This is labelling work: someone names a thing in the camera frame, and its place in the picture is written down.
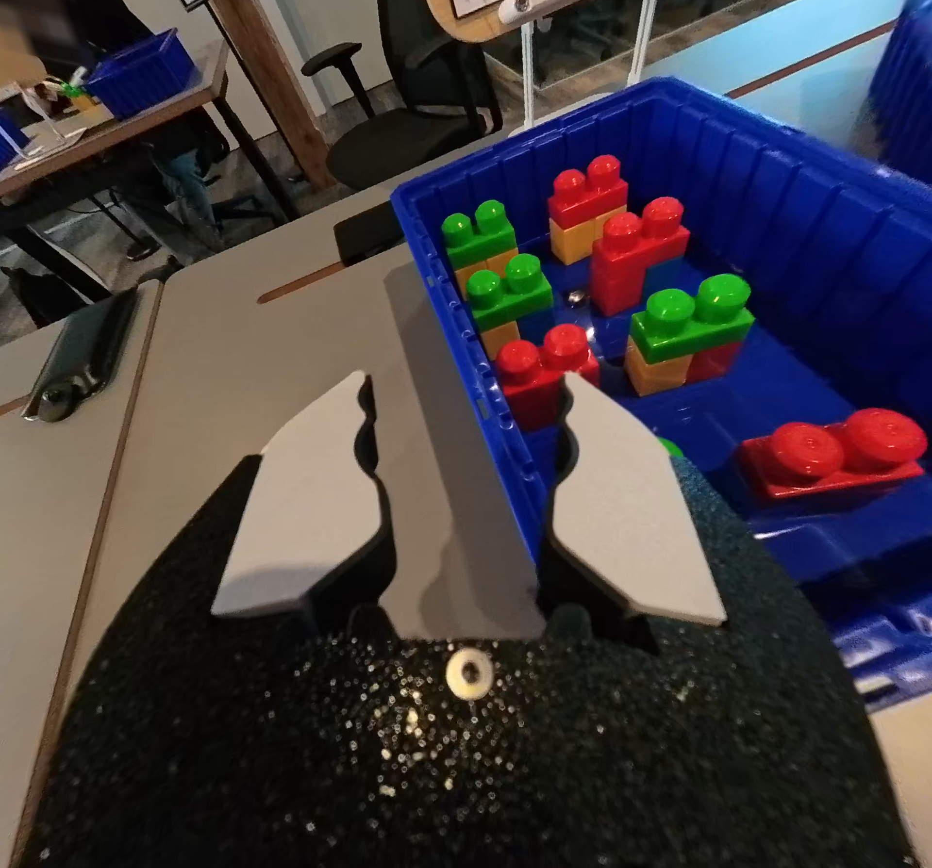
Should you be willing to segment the background work table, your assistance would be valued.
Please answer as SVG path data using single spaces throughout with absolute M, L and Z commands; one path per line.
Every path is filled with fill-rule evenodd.
M 230 46 L 223 40 L 202 48 L 195 55 L 194 67 L 185 86 L 176 95 L 126 119 L 114 117 L 101 104 L 58 121 L 41 115 L 41 123 L 26 128 L 29 132 L 26 148 L 17 150 L 16 159 L 2 170 L 2 195 L 22 190 L 37 180 L 62 172 L 199 107 L 212 104 L 277 205 L 273 218 L 297 220 L 297 205 L 283 180 L 227 103 L 229 53 Z M 26 222 L 2 217 L 2 237 L 13 242 L 24 255 L 40 263 L 48 272 L 64 280 L 88 302 L 96 303 L 111 296 L 112 292 L 93 270 L 73 254 L 47 242 Z

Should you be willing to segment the wooden support post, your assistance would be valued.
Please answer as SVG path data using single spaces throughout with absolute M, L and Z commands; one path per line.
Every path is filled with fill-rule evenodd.
M 296 67 L 297 46 L 275 0 L 209 0 L 227 41 L 313 190 L 335 185 L 322 135 Z

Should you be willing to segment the black rectangular pad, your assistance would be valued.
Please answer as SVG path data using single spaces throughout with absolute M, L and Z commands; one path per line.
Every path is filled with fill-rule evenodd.
M 402 227 L 389 201 L 338 222 L 333 227 L 333 238 L 346 268 L 404 242 Z

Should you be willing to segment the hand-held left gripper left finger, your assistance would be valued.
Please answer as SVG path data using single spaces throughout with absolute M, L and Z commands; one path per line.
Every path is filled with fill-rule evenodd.
M 369 374 L 354 371 L 269 440 L 212 605 L 216 618 L 346 618 L 397 569 Z

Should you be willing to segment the black office chair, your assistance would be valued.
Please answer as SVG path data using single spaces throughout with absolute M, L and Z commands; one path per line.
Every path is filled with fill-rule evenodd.
M 302 74 L 337 70 L 366 119 L 330 148 L 333 178 L 361 191 L 503 128 L 483 50 L 447 34 L 427 0 L 377 0 L 382 52 L 402 105 L 376 113 L 355 66 L 360 43 L 329 47 Z

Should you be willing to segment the cluster of built block bridges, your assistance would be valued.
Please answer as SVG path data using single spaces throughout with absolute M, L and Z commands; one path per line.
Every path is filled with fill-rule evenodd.
M 628 399 L 688 390 L 698 428 L 765 504 L 843 501 L 930 467 L 930 222 L 773 152 L 683 224 L 664 195 L 627 210 L 619 160 L 569 168 L 548 200 L 548 258 L 585 273 L 589 325 L 556 322 L 541 257 L 520 253 L 506 207 L 446 217 L 444 246 L 523 435 L 556 425 L 566 373 Z

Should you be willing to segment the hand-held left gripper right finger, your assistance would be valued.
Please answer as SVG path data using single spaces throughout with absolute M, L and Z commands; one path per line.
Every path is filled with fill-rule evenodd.
M 544 544 L 612 606 L 718 628 L 727 613 L 668 448 L 579 373 L 563 376 Z

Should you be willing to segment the black table clamp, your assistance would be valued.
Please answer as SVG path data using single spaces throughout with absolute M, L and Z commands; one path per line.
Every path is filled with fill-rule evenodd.
M 61 422 L 111 382 L 133 323 L 139 289 L 70 315 L 22 409 L 27 421 Z

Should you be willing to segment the blue plastic bin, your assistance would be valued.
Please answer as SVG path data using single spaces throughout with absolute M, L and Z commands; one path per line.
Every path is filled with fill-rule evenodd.
M 1 170 L 26 156 L 30 139 L 16 124 L 6 106 L 1 106 Z
M 171 28 L 102 59 L 84 84 L 118 120 L 185 91 L 198 67 Z
M 931 0 L 904 0 L 868 93 L 881 160 L 931 184 Z
M 457 295 L 442 223 L 502 202 L 518 247 L 542 261 L 556 319 L 588 329 L 618 367 L 633 311 L 607 318 L 573 303 L 588 267 L 552 259 L 547 230 L 558 172 L 604 154 L 620 160 L 635 210 L 682 202 L 691 238 L 671 285 L 694 294 L 707 277 L 739 275 L 755 316 L 728 373 L 637 398 L 609 372 L 607 391 L 682 450 L 802 587 L 869 712 L 929 694 L 930 451 L 915 478 L 768 504 L 738 449 L 786 423 L 834 425 L 867 408 L 930 436 L 930 190 L 678 79 L 462 155 L 390 198 L 526 546 L 540 546 L 556 428 L 524 432 L 513 419 Z

